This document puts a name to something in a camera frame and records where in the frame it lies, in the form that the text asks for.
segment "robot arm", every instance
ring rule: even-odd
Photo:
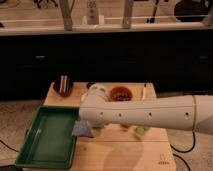
[[[80,106],[79,115],[93,127],[118,123],[213,134],[213,96],[108,102],[107,89],[94,84]]]

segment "green tray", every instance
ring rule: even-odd
[[[78,108],[41,106],[16,159],[16,167],[71,168],[77,140],[72,129],[78,118]]]

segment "wooden board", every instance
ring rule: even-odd
[[[110,91],[116,86],[125,86],[132,91],[132,100],[144,97],[156,98],[154,87],[143,83],[102,83]],[[72,94],[60,97],[52,85],[45,105],[79,106],[81,96],[87,91],[85,83],[74,83]],[[96,137],[78,138],[72,171],[142,171],[176,170],[176,165],[165,129],[149,128],[144,135],[135,132],[135,126],[125,129],[109,124]]]

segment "black cabinet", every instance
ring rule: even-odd
[[[73,81],[153,82],[157,91],[213,88],[213,30],[0,37],[0,99],[44,98]]]

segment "cable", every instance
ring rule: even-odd
[[[173,145],[170,145],[171,148],[172,148],[173,150],[179,152],[179,153],[189,153],[189,152],[191,152],[191,151],[194,149],[195,144],[196,144],[195,132],[192,132],[192,135],[193,135],[193,144],[192,144],[192,147],[191,147],[190,149],[188,149],[188,150],[179,150],[179,149],[175,148]]]
[[[12,148],[12,147],[10,147],[9,145],[7,145],[4,141],[2,141],[2,140],[0,140],[0,143],[2,143],[5,147],[7,147],[7,148],[9,148],[10,150],[12,150],[12,151],[15,151],[15,152],[19,152],[18,150],[16,150],[16,149],[14,149],[14,148]]]
[[[71,13],[72,13],[72,10],[73,10],[73,8],[74,8],[74,5],[75,5],[75,0],[72,1],[72,5],[71,5],[71,7],[70,7],[70,12],[71,12]]]
[[[183,163],[186,165],[187,169],[188,169],[189,171],[191,171],[191,168],[190,168],[189,164],[186,162],[186,160],[184,160],[181,156],[179,156],[179,155],[177,155],[177,154],[173,154],[173,156],[175,156],[175,157],[179,158],[180,160],[182,160]]]
[[[8,5],[8,6],[5,6],[5,7],[0,7],[0,9],[10,9],[10,8],[15,8],[17,6],[19,6],[21,4],[21,1],[20,0],[17,0],[17,2],[13,5]]]

